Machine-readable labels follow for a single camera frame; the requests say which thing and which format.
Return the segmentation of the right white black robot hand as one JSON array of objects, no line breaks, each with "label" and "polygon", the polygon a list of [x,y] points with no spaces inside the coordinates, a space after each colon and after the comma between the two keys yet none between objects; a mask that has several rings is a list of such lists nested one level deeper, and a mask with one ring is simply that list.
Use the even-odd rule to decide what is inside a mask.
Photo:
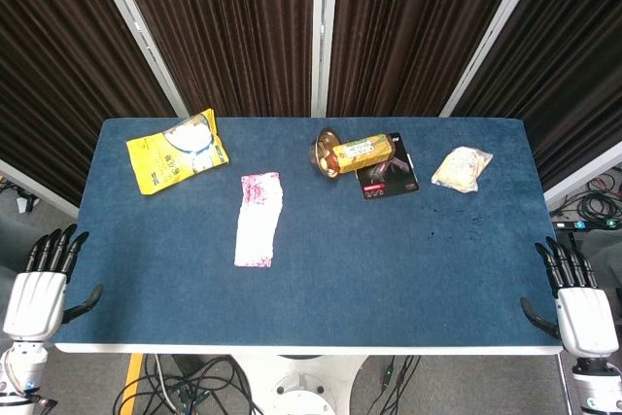
[{"label": "right white black robot hand", "polygon": [[536,243],[554,300],[557,321],[537,314],[526,297],[521,309],[537,329],[562,342],[578,359],[605,359],[619,350],[610,304],[591,262],[577,249],[548,236]]}]

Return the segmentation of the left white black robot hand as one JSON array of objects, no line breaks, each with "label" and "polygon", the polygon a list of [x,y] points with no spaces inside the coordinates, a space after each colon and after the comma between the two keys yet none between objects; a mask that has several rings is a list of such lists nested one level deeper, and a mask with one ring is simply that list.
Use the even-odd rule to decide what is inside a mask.
[{"label": "left white black robot hand", "polygon": [[96,285],[80,304],[67,308],[65,298],[79,253],[88,238],[77,226],[40,237],[17,275],[8,301],[3,331],[17,342],[45,342],[63,325],[88,313],[99,302],[104,286]]}]

